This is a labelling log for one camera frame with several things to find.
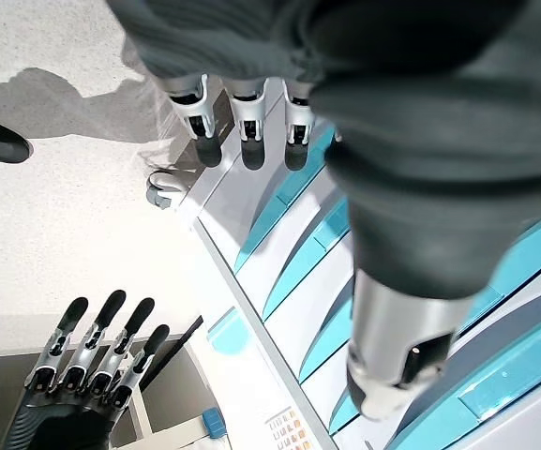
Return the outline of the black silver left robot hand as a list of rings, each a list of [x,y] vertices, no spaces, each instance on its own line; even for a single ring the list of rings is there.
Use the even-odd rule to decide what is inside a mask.
[[[541,219],[541,1],[112,1],[165,88],[304,83],[353,235],[353,403],[382,420]]]

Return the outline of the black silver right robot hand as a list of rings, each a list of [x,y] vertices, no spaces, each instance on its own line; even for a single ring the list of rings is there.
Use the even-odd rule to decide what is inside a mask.
[[[121,367],[137,332],[155,307],[153,299],[145,298],[95,365],[105,334],[126,297],[123,290],[110,294],[64,363],[63,356],[88,301],[78,297],[69,304],[25,379],[23,395],[1,448],[109,448],[113,428],[170,332],[168,325],[159,325],[128,367]]]

